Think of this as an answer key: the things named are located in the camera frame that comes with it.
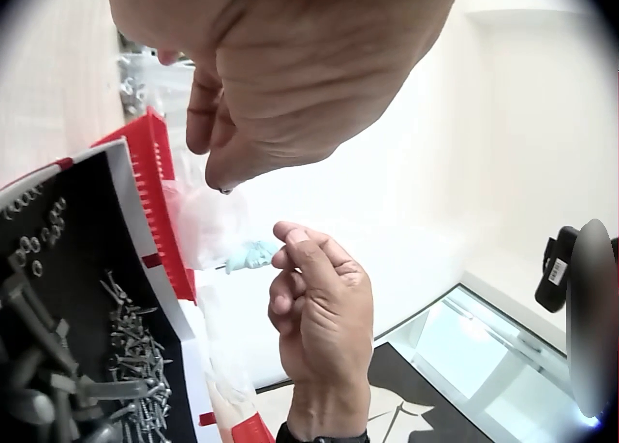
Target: black watch strap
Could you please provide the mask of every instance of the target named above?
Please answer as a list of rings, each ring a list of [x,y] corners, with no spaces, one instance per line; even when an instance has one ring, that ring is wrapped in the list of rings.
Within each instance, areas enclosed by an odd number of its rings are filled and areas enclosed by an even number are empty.
[[[297,440],[288,430],[288,426],[284,422],[277,432],[276,443],[310,443]],[[365,430],[362,435],[352,438],[333,438],[333,437],[316,437],[312,443],[369,443],[368,431]]]

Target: hand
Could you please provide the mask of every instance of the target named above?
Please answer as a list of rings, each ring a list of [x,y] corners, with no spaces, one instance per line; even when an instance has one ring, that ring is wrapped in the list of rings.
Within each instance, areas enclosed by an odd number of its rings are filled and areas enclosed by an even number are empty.
[[[234,186],[319,162],[373,124],[454,0],[110,0],[128,38],[195,62],[187,144]]]
[[[279,222],[269,318],[295,384],[288,428],[298,439],[355,437],[368,420],[373,301],[368,275],[328,235]]]

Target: wrist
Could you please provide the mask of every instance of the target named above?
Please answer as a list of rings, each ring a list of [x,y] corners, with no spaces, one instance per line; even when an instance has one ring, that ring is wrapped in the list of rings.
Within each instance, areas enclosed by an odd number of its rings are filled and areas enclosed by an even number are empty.
[[[368,413],[367,378],[340,387],[295,384],[287,425],[299,441],[317,437],[352,438],[365,432]]]

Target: floor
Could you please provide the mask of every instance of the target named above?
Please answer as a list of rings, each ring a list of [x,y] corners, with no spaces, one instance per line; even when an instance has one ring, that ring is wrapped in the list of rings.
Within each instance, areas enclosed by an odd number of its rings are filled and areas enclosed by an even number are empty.
[[[369,367],[368,436],[378,443],[491,440],[469,422],[388,343],[378,346]],[[275,435],[285,421],[292,385],[257,395],[256,405]]]

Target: finger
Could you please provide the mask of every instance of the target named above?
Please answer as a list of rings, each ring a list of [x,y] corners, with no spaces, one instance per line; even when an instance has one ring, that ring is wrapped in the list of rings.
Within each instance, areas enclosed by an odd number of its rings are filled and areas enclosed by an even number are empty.
[[[331,236],[325,233],[317,232],[305,226],[301,226],[300,224],[294,224],[294,222],[278,222],[273,228],[273,235],[285,242],[290,231],[294,229],[299,229],[305,232],[311,240],[316,242],[316,244],[323,249],[333,267],[339,267],[343,264],[354,261],[347,251],[342,248]],[[272,264],[274,264],[274,267],[283,269],[291,267],[294,263],[290,260],[288,251],[286,251],[286,248],[284,247],[273,256]]]
[[[269,288],[269,305],[274,313],[285,315],[292,308],[294,280],[287,271],[280,272]]]
[[[292,229],[288,232],[286,253],[294,265],[300,268],[308,291],[320,291],[323,297],[329,297],[341,285],[331,260],[305,231]]]
[[[292,270],[295,268],[294,263],[290,260],[288,254],[286,253],[285,245],[273,255],[273,257],[271,258],[271,265],[276,269],[282,270]]]
[[[275,313],[271,306],[269,306],[269,320],[280,335],[290,335],[291,333],[298,332],[305,301],[306,298],[304,296],[297,298],[292,304],[290,312],[285,315]]]
[[[164,66],[175,63],[181,56],[180,52],[174,50],[157,50],[157,59]]]
[[[221,96],[221,80],[196,67],[192,94],[187,108],[187,147],[196,155],[208,152]]]
[[[232,190],[239,184],[277,169],[274,157],[243,132],[225,112],[217,116],[210,155],[206,163],[206,182],[216,190]]]
[[[296,298],[305,293],[305,282],[300,273],[281,271],[269,288],[269,302],[274,313],[284,315],[291,308]]]

